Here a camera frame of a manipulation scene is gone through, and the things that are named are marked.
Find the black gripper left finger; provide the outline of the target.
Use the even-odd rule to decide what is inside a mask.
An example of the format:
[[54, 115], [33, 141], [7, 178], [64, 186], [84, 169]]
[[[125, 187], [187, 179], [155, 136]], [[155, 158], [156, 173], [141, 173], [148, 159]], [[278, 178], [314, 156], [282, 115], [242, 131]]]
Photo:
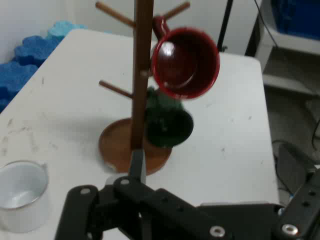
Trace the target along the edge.
[[231, 240], [232, 232], [213, 216], [165, 189], [146, 185], [143, 149], [131, 153], [129, 172], [112, 184], [72, 188], [65, 199], [55, 238], [100, 240], [119, 229], [131, 240]]

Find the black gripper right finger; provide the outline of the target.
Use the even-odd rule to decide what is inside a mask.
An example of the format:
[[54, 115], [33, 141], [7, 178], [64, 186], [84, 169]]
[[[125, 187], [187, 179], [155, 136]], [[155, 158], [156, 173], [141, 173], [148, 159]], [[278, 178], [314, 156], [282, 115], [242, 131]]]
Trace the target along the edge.
[[276, 240], [320, 238], [320, 170], [317, 169], [291, 199], [272, 229]]

